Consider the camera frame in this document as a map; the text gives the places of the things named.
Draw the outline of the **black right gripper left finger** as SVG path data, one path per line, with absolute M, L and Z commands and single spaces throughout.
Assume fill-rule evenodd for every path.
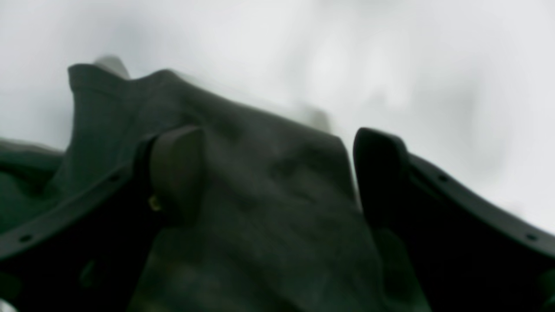
M 135 158 L 53 211 L 1 235 L 3 312 L 124 312 L 164 227 L 196 221 L 204 133 L 143 140 Z

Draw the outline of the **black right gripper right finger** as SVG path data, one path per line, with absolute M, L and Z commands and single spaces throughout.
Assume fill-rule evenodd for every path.
M 496 207 L 389 133 L 361 128 L 353 163 L 378 247 L 398 240 L 433 312 L 552 312 L 554 235 Z

